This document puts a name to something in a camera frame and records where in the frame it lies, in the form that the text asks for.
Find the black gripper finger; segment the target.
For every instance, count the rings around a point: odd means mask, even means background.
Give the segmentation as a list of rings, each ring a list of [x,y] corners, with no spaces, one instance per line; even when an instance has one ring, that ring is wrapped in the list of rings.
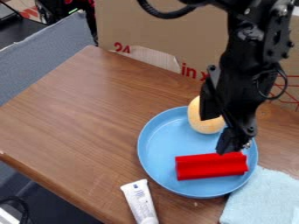
[[[215,65],[207,67],[209,76],[201,88],[201,119],[218,118],[223,110],[223,72]]]
[[[223,155],[231,152],[239,152],[250,147],[250,138],[239,126],[225,128],[217,145],[217,152]]]

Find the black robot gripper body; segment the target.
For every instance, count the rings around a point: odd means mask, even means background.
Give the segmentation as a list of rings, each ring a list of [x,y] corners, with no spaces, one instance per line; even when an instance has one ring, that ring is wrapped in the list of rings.
[[[229,126],[239,126],[249,137],[258,134],[257,111],[270,96],[277,76],[286,77],[278,61],[263,61],[257,45],[229,45],[219,58],[223,72],[222,116]]]

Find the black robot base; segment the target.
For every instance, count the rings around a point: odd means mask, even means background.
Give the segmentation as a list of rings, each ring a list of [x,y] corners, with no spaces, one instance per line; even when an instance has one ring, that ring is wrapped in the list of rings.
[[[95,0],[34,0],[40,20],[52,25],[76,11],[86,12],[90,32],[95,43],[99,42]]]

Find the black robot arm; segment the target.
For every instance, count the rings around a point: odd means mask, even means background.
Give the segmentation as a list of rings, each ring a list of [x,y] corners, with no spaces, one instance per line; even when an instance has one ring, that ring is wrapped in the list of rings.
[[[191,6],[211,4],[229,13],[229,44],[219,64],[210,67],[201,89],[201,118],[222,117],[217,152],[242,151],[258,134],[257,110],[278,77],[281,61],[290,57],[291,16],[298,0],[182,0]]]

